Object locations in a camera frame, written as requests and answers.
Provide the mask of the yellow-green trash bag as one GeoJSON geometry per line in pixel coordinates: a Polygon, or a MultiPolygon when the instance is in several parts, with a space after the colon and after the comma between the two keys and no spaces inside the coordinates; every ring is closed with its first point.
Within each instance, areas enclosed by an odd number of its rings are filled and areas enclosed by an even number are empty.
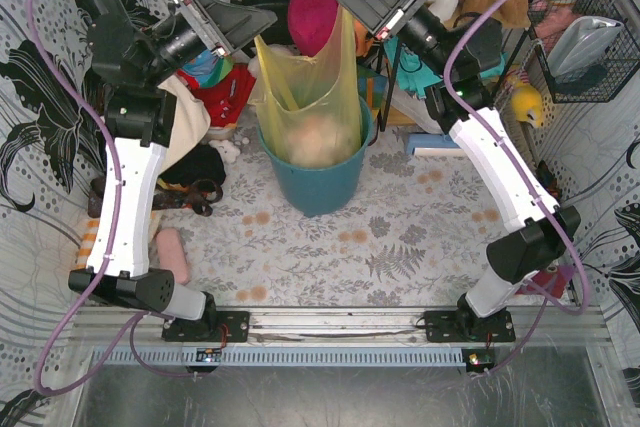
{"type": "Polygon", "coordinates": [[[255,39],[258,73],[249,103],[271,153],[289,164],[331,167],[362,146],[352,15],[340,7],[313,57],[289,55],[255,39]]]}

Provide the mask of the teal plastic trash bin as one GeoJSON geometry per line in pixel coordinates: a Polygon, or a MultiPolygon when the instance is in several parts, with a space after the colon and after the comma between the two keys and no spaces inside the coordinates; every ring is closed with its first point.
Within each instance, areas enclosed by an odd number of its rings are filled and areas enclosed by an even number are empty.
{"type": "Polygon", "coordinates": [[[350,158],[331,167],[308,169],[282,161],[270,151],[258,129],[260,144],[269,157],[284,198],[306,217],[333,213],[346,206],[355,195],[365,151],[375,132],[373,115],[366,100],[360,97],[359,103],[361,146],[350,158]]]}

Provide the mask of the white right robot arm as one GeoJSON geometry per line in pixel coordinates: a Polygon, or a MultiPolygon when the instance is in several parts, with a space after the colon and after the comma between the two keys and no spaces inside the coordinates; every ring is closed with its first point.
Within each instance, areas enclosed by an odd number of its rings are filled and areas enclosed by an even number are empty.
{"type": "Polygon", "coordinates": [[[580,216],[537,182],[508,137],[480,77],[501,59],[502,26],[488,14],[446,29],[426,0],[337,0],[375,38],[395,37],[441,81],[425,91],[426,109],[467,155],[489,189],[507,231],[486,248],[489,266],[453,310],[423,315],[434,343],[512,342],[507,302],[524,282],[566,250],[580,216]]]}

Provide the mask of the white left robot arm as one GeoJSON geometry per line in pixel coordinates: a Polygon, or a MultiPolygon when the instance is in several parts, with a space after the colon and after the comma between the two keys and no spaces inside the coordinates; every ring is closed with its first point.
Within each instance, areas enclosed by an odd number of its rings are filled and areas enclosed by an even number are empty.
{"type": "Polygon", "coordinates": [[[103,118],[107,169],[95,243],[68,284],[82,298],[169,319],[162,334],[168,342],[224,342],[234,324],[218,312],[214,297],[149,265],[156,182],[178,105],[161,85],[205,51],[240,50],[277,17],[220,0],[175,1],[176,13],[148,30],[124,11],[102,13],[88,29],[91,66],[110,89],[103,118]]]}

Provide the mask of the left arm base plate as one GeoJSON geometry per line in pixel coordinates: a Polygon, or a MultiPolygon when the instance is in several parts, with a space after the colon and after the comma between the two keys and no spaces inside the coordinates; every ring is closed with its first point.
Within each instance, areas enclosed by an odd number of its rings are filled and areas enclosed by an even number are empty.
{"type": "Polygon", "coordinates": [[[244,343],[249,333],[248,311],[206,311],[199,320],[173,320],[162,330],[166,342],[244,343]]]}

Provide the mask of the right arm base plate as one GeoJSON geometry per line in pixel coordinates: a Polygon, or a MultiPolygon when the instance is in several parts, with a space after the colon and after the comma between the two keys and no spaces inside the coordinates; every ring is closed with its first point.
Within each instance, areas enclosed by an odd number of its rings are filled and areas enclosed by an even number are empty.
{"type": "Polygon", "coordinates": [[[486,318],[462,310],[425,311],[422,320],[427,340],[433,343],[512,343],[516,340],[507,309],[486,318]]]}

